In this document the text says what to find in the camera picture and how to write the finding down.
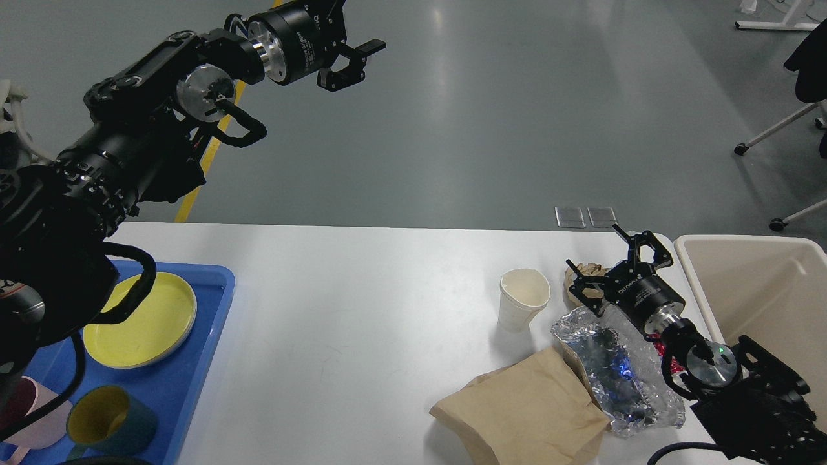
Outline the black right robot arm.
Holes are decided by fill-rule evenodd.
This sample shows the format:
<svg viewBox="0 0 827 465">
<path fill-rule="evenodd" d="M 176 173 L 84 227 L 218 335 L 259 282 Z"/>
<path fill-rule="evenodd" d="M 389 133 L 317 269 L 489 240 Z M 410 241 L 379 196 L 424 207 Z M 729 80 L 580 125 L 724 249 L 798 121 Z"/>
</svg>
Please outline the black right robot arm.
<svg viewBox="0 0 827 465">
<path fill-rule="evenodd" d="M 750 336 L 729 346 L 712 342 L 683 316 L 686 301 L 658 270 L 673 256 L 651 231 L 612 227 L 628 247 L 626 259 L 602 276 L 583 274 L 572 261 L 571 294 L 600 317 L 617 307 L 647 340 L 664 347 L 664 382 L 691 409 L 711 442 L 675 442 L 649 457 L 656 464 L 679 450 L 711 450 L 727 459 L 762 464 L 824 464 L 825 433 L 804 396 L 810 387 L 795 370 Z"/>
</svg>

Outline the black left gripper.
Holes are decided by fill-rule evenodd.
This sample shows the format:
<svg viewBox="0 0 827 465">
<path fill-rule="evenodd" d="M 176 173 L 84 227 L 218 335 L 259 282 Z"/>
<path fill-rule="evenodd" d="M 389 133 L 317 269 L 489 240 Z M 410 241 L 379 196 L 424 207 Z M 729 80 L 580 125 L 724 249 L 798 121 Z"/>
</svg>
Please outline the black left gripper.
<svg viewBox="0 0 827 465">
<path fill-rule="evenodd" d="M 293 1 L 248 18 L 248 38 L 265 47 L 265 72 L 272 82 L 286 86 L 318 72 L 319 88 L 338 92 L 364 81 L 368 58 L 387 44 L 382 39 L 355 48 L 347 44 L 344 3 Z M 340 56 L 348 64 L 332 70 Z"/>
</svg>

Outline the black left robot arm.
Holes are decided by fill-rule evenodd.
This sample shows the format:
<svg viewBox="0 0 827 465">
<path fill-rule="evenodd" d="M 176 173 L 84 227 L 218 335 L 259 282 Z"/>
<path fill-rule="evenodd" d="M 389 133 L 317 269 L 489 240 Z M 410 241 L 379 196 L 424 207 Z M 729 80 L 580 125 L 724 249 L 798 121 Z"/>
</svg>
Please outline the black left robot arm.
<svg viewBox="0 0 827 465">
<path fill-rule="evenodd" d="M 141 202 L 174 203 L 204 185 L 209 142 L 248 147 L 266 127 L 235 103 L 236 82 L 281 86 L 316 74 L 337 92 L 364 81 L 385 42 L 352 46 L 342 1 L 293 1 L 222 28 L 181 30 L 85 94 L 92 128 L 56 159 L 23 126 L 24 92 L 2 84 L 14 130 L 32 163 L 2 170 L 2 410 L 39 348 L 70 338 L 75 372 L 44 406 L 2 426 L 2 441 L 47 417 L 86 371 L 81 331 L 126 321 L 156 282 L 154 258 L 111 242 Z"/>
</svg>

